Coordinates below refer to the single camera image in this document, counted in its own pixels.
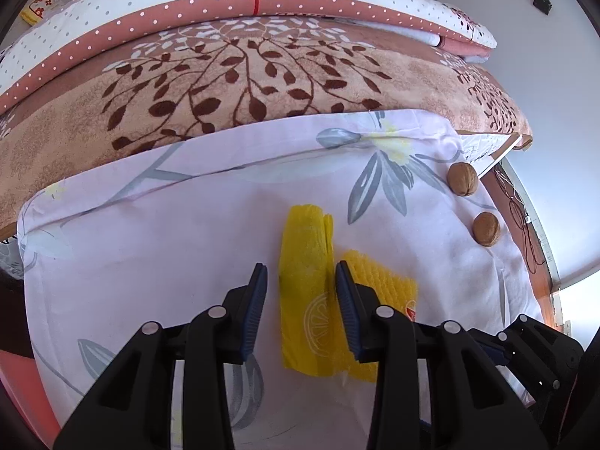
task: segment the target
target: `white wall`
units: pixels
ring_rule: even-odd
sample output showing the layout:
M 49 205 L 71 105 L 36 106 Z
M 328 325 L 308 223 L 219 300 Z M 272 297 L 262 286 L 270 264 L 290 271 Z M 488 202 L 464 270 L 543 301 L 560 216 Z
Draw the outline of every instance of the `white wall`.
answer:
M 571 320 L 572 336 L 587 348 L 600 326 L 600 272 L 559 293 L 563 320 Z
M 529 118 L 533 145 L 508 155 L 563 284 L 600 267 L 600 37 L 576 0 L 440 0 L 488 27 L 486 67 Z

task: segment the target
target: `polka dot quilt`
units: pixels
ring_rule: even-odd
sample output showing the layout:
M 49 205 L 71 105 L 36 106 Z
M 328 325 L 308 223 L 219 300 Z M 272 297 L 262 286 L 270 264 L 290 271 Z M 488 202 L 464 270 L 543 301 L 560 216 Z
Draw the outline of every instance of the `polka dot quilt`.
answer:
M 482 51 L 492 34 L 436 0 L 73 0 L 24 34 L 0 61 L 0 112 L 67 69 L 142 36 L 263 15 L 346 17 L 422 30 Z

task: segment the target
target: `yellow textured cloth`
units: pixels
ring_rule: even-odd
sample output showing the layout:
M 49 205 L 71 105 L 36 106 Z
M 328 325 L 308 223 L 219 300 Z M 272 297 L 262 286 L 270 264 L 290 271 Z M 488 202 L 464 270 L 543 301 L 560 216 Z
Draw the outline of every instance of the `yellow textured cloth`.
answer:
M 377 364 L 359 364 L 348 349 L 335 297 L 333 219 L 315 205 L 290 209 L 279 261 L 281 336 L 284 366 L 327 377 L 348 371 L 367 381 L 377 378 Z M 415 319 L 417 286 L 367 255 L 347 251 L 358 284 L 373 287 L 380 302 Z

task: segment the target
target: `folded yellow cloth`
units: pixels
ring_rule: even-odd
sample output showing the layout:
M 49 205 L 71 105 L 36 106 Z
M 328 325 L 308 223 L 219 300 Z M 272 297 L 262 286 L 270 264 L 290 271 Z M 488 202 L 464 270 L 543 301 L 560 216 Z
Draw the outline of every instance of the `folded yellow cloth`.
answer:
M 335 296 L 333 219 L 312 204 L 290 209 L 281 242 L 279 286 L 284 366 L 327 377 L 348 371 L 367 381 L 377 364 L 359 364 L 348 349 Z M 367 255 L 347 251 L 355 282 L 374 288 L 380 302 L 415 319 L 417 285 Z

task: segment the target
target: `power cord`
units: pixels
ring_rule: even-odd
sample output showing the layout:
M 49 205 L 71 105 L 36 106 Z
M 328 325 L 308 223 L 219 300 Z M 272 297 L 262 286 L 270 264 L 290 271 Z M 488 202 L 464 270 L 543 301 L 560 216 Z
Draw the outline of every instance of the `power cord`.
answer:
M 531 274 L 535 274 L 538 272 L 538 266 L 543 266 L 546 263 L 546 259 L 544 258 L 540 261 L 536 254 L 536 249 L 531 238 L 531 231 L 529 229 L 529 215 L 525 209 L 525 203 L 500 164 L 496 164 L 494 167 L 494 175 L 496 176 L 500 189 L 509 200 L 508 206 L 511 211 L 512 219 L 517 225 L 517 228 L 523 232 L 523 244 L 525 245 L 523 257 L 525 259 L 527 270 Z

